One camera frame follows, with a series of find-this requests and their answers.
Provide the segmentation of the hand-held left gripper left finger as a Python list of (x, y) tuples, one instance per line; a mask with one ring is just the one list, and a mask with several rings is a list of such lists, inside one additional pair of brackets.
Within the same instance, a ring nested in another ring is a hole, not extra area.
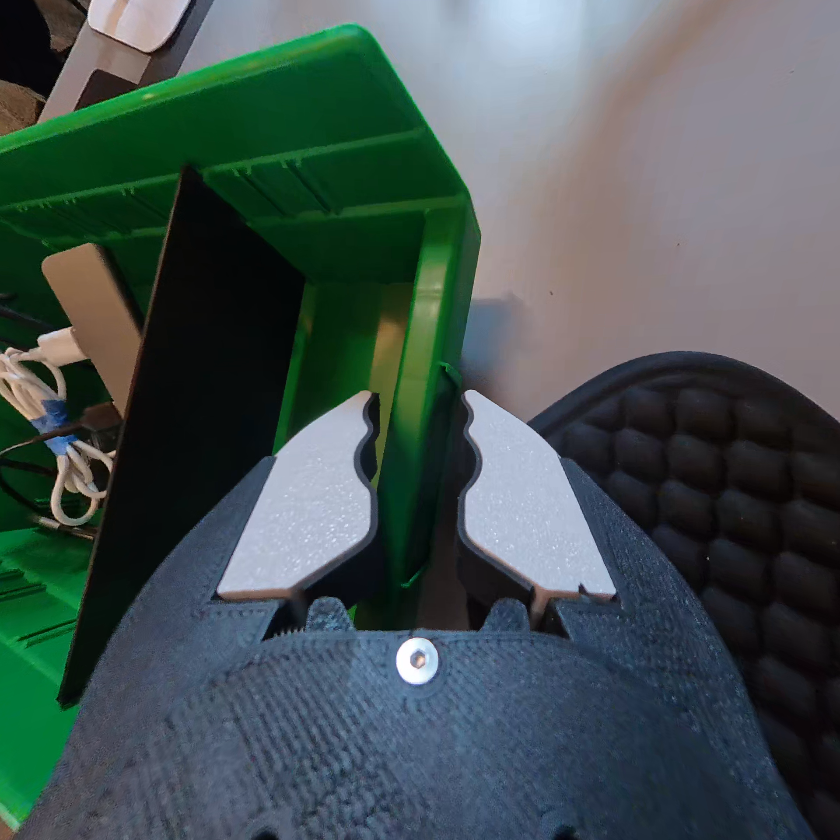
[(358, 392), (279, 449), (218, 583), (221, 600), (361, 601), (376, 592), (379, 433), (380, 396)]

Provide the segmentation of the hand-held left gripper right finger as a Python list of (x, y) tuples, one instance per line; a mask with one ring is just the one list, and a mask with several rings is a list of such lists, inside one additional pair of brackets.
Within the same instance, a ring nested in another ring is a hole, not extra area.
[(461, 492), (461, 580), (483, 603), (611, 600), (616, 585), (559, 454), (478, 392), (465, 392), (475, 457)]

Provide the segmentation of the black bin divider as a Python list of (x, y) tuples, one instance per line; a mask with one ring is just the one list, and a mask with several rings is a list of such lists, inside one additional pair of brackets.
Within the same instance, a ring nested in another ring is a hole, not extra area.
[(136, 595), (271, 453), (305, 276), (192, 167), (165, 230), (57, 702), (75, 706)]

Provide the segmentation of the white document stand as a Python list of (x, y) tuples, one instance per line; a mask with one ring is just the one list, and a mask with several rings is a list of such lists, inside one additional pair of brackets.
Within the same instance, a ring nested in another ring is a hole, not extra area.
[(150, 55), (173, 36), (191, 1), (90, 1), (89, 26)]

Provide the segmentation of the grey power adapter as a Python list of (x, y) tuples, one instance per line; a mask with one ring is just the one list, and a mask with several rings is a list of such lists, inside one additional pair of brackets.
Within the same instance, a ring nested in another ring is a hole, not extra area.
[(121, 417), (130, 403), (140, 356), (143, 314), (116, 262), (99, 245), (49, 255), (42, 272)]

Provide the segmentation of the black padded cushion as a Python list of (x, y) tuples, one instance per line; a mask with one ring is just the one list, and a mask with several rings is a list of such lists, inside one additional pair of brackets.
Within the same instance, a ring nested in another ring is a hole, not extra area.
[(529, 425), (683, 576), (818, 838), (839, 831), (838, 420), (713, 353), (645, 355)]

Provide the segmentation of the green plastic bin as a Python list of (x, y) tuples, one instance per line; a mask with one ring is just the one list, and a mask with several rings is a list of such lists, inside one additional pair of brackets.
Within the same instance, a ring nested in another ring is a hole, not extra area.
[[(136, 88), (2, 138), (2, 350), (70, 325), (43, 260), (104, 247), (144, 324), (180, 173), (197, 171), (306, 279), (270, 455), (358, 392), (380, 396), (384, 580), (363, 628), (415, 610), (432, 548), (480, 247), (466, 185), (357, 25)], [(2, 401), (2, 823), (66, 746), (57, 702), (93, 538), (47, 517), (55, 460)]]

